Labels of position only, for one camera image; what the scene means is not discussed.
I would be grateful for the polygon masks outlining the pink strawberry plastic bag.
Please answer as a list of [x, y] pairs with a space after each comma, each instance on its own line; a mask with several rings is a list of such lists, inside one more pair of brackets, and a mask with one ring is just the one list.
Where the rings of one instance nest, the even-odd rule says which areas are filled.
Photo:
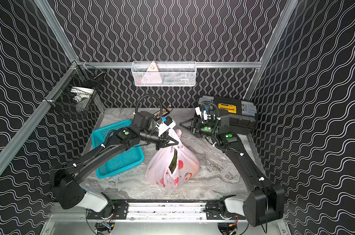
[[199, 173], [199, 161], [195, 153], [182, 143], [181, 134], [180, 129], [169, 130], [169, 136], [178, 144], [157, 151], [148, 164], [146, 181], [166, 190], [176, 190]]

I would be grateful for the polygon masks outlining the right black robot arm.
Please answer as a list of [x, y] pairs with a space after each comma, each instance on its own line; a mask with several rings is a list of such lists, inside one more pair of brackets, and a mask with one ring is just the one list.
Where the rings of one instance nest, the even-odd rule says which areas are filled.
[[211, 141], [214, 148], [231, 160], [247, 187], [249, 195], [245, 200], [236, 195], [220, 199], [218, 205], [222, 216], [243, 216], [253, 227], [283, 218], [284, 189], [272, 184], [256, 166], [230, 125], [228, 111], [219, 109], [216, 113], [204, 115], [197, 110], [193, 118], [179, 125], [197, 137]]

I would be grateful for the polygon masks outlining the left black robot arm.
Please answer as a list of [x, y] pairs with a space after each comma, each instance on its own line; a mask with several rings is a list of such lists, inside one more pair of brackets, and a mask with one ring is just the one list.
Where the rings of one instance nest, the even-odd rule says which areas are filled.
[[80, 184], [94, 170], [141, 141], [154, 143], [156, 149], [178, 144], [178, 140], [169, 134], [176, 125], [171, 117], [162, 117], [155, 130], [150, 129], [152, 121], [151, 113], [137, 112], [129, 126], [109, 131], [103, 144], [66, 166], [51, 169], [50, 188], [61, 207], [65, 210], [81, 207], [99, 213], [102, 218], [111, 217], [114, 213], [112, 200], [103, 193], [84, 189]]

